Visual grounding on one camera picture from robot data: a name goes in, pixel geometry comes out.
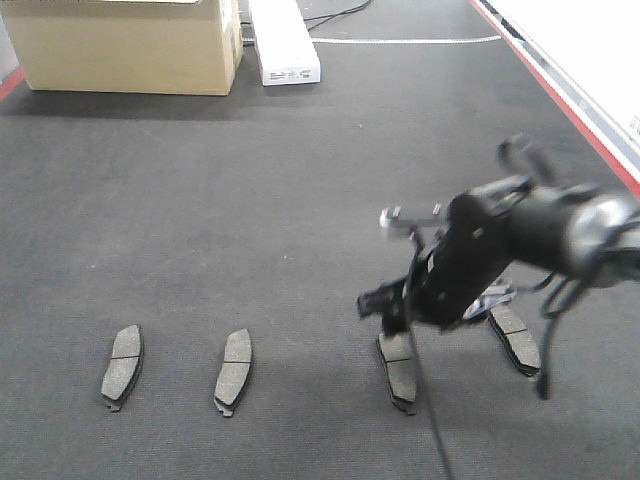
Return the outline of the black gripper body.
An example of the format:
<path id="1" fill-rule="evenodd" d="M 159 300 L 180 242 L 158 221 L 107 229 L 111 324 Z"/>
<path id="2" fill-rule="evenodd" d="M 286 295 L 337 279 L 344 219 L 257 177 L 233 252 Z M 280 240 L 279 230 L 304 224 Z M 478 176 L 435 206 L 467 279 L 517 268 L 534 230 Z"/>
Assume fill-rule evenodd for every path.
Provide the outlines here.
<path id="1" fill-rule="evenodd" d="M 401 281 L 398 314 L 405 316 L 408 329 L 413 321 L 442 331 L 463 323 L 469 306 L 513 261 L 504 220 L 488 200 L 469 192 L 452 200 L 444 236 L 430 257 L 414 257 Z"/>

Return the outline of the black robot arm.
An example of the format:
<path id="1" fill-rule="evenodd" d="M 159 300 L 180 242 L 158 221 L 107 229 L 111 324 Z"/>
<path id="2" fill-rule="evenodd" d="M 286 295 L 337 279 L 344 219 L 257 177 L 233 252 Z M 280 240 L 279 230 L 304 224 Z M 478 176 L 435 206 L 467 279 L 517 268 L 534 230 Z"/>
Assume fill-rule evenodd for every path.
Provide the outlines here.
<path id="1" fill-rule="evenodd" d="M 380 224 L 415 245 L 405 276 L 357 298 L 359 316 L 380 315 L 388 335 L 414 321 L 459 328 L 513 262 L 560 274 L 579 290 L 639 278 L 638 201 L 590 185 L 535 186 L 512 176 L 456 196 L 443 218 L 413 218 L 396 206 Z"/>

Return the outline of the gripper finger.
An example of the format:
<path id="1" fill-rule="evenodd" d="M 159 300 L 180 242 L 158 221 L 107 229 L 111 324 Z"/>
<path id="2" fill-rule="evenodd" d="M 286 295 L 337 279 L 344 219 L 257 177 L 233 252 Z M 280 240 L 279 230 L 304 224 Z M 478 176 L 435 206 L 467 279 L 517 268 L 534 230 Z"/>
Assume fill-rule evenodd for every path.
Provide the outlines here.
<path id="1" fill-rule="evenodd" d="M 404 315 L 385 313 L 381 317 L 382 332 L 385 336 L 395 336 L 408 331 L 408 323 Z"/>
<path id="2" fill-rule="evenodd" d="M 383 283 L 374 290 L 361 293 L 356 300 L 357 313 L 360 318 L 379 314 L 397 315 L 400 311 L 403 283 Z"/>

